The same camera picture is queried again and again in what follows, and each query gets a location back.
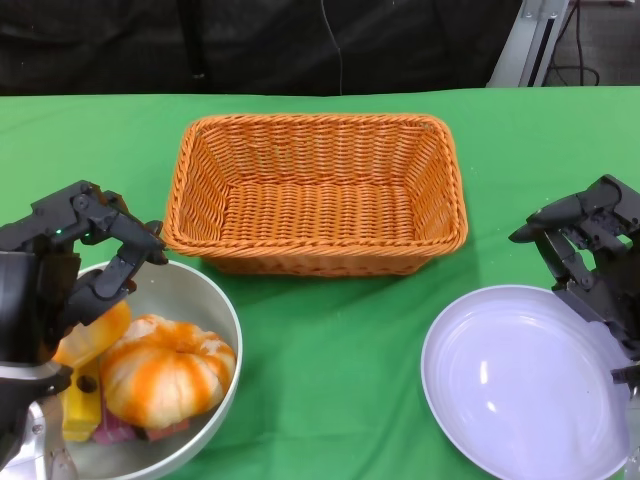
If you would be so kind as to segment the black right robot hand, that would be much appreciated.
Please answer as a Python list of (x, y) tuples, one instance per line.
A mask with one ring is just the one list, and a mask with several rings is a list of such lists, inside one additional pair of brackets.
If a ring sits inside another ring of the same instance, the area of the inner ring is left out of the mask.
[(613, 382), (639, 388), (639, 193), (611, 175), (530, 215), (509, 240), (533, 242), (552, 291), (587, 322), (607, 326), (630, 366)]

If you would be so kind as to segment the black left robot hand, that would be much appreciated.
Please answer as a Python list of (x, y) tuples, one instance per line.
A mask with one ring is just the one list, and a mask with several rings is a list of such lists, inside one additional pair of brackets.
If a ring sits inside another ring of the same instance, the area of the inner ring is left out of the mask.
[[(77, 324), (93, 323), (128, 295), (146, 263), (164, 265), (159, 220), (142, 222), (122, 197), (79, 181), (32, 205), (1, 229), (1, 361), (40, 365)], [(117, 239), (102, 269), (80, 273), (74, 245)]]

